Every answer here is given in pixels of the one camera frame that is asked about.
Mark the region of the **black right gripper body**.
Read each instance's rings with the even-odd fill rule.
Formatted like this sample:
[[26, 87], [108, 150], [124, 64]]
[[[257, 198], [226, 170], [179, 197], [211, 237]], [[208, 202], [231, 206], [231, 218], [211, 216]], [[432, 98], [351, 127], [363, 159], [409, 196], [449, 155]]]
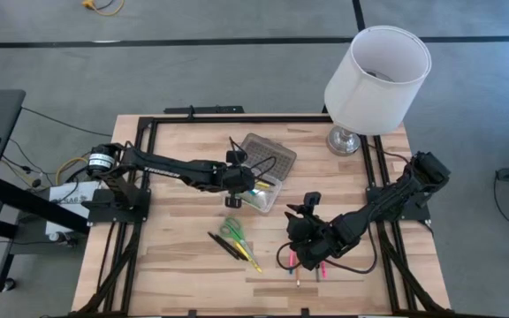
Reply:
[[300, 217], [300, 234], [297, 256], [305, 269], [314, 269], [329, 255], [329, 243], [326, 240], [328, 223], [316, 212], [322, 195], [319, 192], [309, 192], [304, 195], [303, 202], [296, 208]]

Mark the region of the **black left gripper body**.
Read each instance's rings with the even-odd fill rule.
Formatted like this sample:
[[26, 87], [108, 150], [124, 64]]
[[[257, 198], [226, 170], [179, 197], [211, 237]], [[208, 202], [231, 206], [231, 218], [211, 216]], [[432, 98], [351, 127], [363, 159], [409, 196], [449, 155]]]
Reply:
[[242, 150], [229, 150], [226, 153], [227, 165], [219, 173], [217, 190], [227, 192], [224, 205], [227, 208], [240, 208], [242, 199], [237, 195], [255, 189], [255, 175], [250, 168], [243, 165], [247, 153]]

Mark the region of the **clear plastic pencil case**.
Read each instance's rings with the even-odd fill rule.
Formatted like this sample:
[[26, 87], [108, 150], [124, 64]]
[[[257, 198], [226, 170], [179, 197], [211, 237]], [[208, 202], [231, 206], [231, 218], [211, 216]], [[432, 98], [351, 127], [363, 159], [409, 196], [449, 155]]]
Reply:
[[244, 203], [257, 209], [261, 213], [268, 214], [282, 189], [285, 179], [293, 167], [297, 154], [275, 141], [263, 138], [252, 132], [246, 136], [240, 147], [247, 153], [247, 159], [244, 165], [250, 168], [254, 174], [262, 172], [272, 176], [277, 184], [272, 185], [269, 190], [259, 194], [266, 196], [267, 207], [264, 210], [260, 210], [248, 202], [251, 196], [248, 192], [240, 193], [238, 197], [241, 198]]

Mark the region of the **green handled scissors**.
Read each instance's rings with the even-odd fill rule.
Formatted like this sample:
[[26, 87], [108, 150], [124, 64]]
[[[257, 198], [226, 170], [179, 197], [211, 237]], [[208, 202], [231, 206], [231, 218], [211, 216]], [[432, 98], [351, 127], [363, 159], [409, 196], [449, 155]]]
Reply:
[[219, 227], [219, 234], [222, 237], [232, 239], [237, 242], [241, 251], [247, 254], [247, 258], [250, 261], [255, 261], [255, 255], [246, 241], [240, 222], [236, 218], [229, 216], [226, 217]]

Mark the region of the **black pen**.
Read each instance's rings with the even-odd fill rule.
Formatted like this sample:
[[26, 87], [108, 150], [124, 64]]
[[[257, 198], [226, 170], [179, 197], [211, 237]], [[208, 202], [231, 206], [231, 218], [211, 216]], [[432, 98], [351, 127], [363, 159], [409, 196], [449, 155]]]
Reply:
[[213, 234], [211, 232], [208, 232], [208, 235], [218, 244], [220, 245], [229, 255], [231, 255], [233, 258], [235, 258], [236, 260], [239, 260], [240, 257], [239, 257], [239, 254], [238, 252], [229, 244], [227, 243], [224, 239], [222, 239], [221, 237], [219, 237], [218, 235], [216, 234]]
[[233, 247], [230, 243], [225, 241], [220, 236], [213, 234], [212, 237], [227, 253], [229, 253], [236, 260], [242, 260], [242, 261], [247, 260], [247, 257], [241, 251], [239, 251], [237, 248]]

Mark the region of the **white shade table lamp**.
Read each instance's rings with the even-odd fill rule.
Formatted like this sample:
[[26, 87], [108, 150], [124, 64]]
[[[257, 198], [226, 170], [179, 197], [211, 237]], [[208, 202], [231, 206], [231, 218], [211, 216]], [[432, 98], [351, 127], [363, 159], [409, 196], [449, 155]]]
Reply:
[[425, 43], [405, 29], [371, 26], [355, 35], [324, 90], [331, 153], [351, 155], [364, 144], [361, 136], [397, 129], [431, 66]]

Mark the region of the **black metal support beam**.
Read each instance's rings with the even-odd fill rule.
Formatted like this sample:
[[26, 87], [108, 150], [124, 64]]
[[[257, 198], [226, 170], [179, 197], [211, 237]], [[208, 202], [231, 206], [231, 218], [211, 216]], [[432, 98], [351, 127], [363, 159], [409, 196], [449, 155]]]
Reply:
[[[3, 204], [39, 216], [47, 221], [51, 218], [52, 214], [57, 215], [60, 209], [56, 203], [45, 200], [2, 179], [0, 179], [0, 201]], [[78, 233], [88, 235], [89, 228], [87, 225], [84, 225], [84, 219], [76, 215], [73, 217], [76, 217], [77, 220], [72, 220], [67, 226], [72, 227]]]

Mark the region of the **black metal table frame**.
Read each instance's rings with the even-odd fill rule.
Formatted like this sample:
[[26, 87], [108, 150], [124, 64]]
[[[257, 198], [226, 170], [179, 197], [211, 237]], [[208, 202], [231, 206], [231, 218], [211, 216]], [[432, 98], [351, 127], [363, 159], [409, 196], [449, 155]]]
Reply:
[[[315, 212], [328, 222], [370, 203], [402, 176], [412, 158], [403, 127], [364, 138], [362, 148], [347, 157], [327, 148], [331, 128], [326, 114], [119, 116], [112, 142], [131, 142], [154, 155], [222, 162], [233, 141], [240, 144], [254, 133], [297, 158], [268, 214], [246, 203], [227, 208], [227, 193], [200, 192], [175, 178], [148, 175], [147, 221], [91, 224], [66, 318], [451, 316], [434, 239], [402, 214], [372, 222], [359, 245], [324, 261], [327, 278], [320, 283], [315, 270], [301, 267], [295, 256], [296, 288], [285, 245], [287, 205], [319, 192]], [[235, 247], [219, 234], [228, 216], [240, 222], [262, 273], [208, 235]]]

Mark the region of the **black flat bracket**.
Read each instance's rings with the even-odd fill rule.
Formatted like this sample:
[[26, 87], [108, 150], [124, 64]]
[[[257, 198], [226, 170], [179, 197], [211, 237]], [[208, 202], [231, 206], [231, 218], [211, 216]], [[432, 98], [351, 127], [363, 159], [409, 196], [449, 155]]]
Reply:
[[182, 108], [166, 108], [163, 110], [164, 114], [175, 115], [175, 114], [242, 114], [244, 113], [242, 106], [208, 106], [208, 107], [195, 107], [189, 105]]

